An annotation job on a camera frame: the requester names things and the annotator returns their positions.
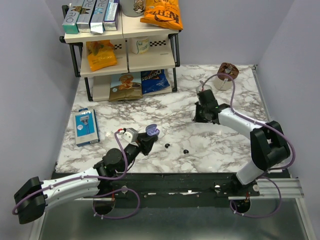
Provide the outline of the lavender earbud charging case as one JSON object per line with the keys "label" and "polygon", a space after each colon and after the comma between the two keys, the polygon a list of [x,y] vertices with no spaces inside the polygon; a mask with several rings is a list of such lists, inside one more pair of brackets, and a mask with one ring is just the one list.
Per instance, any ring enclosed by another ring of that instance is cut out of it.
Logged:
{"label": "lavender earbud charging case", "polygon": [[158,136],[160,134],[160,130],[158,129],[157,124],[155,123],[148,125],[145,128],[145,132],[148,136]]}

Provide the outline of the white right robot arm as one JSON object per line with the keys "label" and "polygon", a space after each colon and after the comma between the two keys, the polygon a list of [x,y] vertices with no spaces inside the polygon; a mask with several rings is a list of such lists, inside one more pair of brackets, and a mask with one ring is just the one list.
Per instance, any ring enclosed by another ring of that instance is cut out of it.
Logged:
{"label": "white right robot arm", "polygon": [[219,105],[210,89],[198,91],[197,97],[194,122],[223,125],[250,140],[251,160],[231,179],[230,191],[234,195],[243,195],[249,184],[290,157],[288,142],[278,122],[263,122],[239,116],[230,105]]}

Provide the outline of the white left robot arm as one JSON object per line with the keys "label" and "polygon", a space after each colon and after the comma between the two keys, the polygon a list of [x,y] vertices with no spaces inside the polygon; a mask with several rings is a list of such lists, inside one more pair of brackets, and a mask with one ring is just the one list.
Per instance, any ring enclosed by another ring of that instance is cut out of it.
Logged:
{"label": "white left robot arm", "polygon": [[104,198],[117,190],[112,183],[124,179],[129,165],[139,154],[147,156],[158,140],[157,133],[138,133],[121,128],[114,133],[117,148],[110,149],[101,161],[81,172],[41,181],[30,178],[15,194],[12,214],[21,225],[39,219],[46,211],[78,198]]}

